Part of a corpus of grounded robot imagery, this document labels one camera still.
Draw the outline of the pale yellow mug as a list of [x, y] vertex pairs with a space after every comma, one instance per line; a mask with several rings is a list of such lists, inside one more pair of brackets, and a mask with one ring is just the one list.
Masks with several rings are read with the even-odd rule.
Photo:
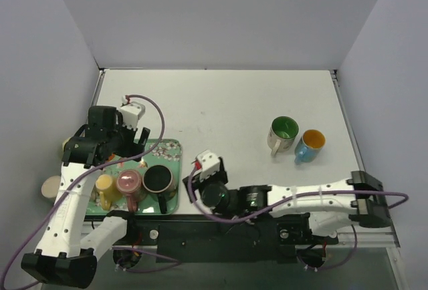
[[68, 143], [68, 141], [70, 140], [70, 138], [71, 138], [71, 137], [69, 137], [69, 138], [65, 139], [65, 140], [62, 142], [62, 152], [65, 150], [66, 144]]

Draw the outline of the cream mug green inside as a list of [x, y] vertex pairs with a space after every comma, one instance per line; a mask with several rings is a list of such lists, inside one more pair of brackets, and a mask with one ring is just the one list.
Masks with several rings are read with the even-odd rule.
[[267, 145], [271, 150], [271, 156], [286, 152], [294, 143], [299, 132], [298, 123], [291, 117], [278, 116], [270, 126], [267, 137]]

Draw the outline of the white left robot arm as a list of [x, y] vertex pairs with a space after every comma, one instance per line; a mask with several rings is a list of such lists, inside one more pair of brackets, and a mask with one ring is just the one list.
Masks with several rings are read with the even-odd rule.
[[111, 155], [140, 160], [150, 130], [135, 140], [138, 121], [145, 113], [139, 103], [92, 106], [88, 121], [65, 143], [60, 187], [53, 213], [43, 224], [45, 232], [34, 252], [26, 253], [21, 268], [41, 283], [87, 288], [101, 257], [116, 241], [130, 234], [129, 215], [108, 215], [94, 231], [94, 241], [81, 233], [93, 187]]

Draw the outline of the beige brown mug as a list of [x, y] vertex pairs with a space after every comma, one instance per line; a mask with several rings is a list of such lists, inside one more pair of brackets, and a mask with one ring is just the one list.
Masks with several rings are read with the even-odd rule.
[[55, 201], [61, 183], [60, 176], [51, 176], [47, 178], [41, 186], [41, 194], [44, 198]]

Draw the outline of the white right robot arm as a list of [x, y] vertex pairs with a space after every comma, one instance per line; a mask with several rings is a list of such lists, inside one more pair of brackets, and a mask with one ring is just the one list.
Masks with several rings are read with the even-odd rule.
[[392, 224], [382, 182], [361, 170], [326, 184], [254, 185], [231, 190], [225, 169], [217, 166], [210, 171], [198, 168], [182, 182], [190, 203], [218, 223], [234, 225], [308, 214], [310, 232], [317, 237], [351, 225], [381, 229]]

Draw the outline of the blue mug yellow inside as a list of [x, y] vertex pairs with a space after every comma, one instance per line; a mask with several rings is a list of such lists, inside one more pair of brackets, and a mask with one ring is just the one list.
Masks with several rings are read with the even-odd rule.
[[294, 154], [295, 164], [312, 162], [326, 143], [326, 138], [318, 130], [306, 130], [297, 143]]

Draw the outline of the black mug red inside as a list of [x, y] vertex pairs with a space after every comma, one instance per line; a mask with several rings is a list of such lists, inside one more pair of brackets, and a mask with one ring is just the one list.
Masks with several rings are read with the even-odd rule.
[[158, 202], [161, 214], [167, 214], [167, 203], [177, 194], [177, 181], [169, 168], [163, 165], [151, 166], [144, 173], [143, 187]]

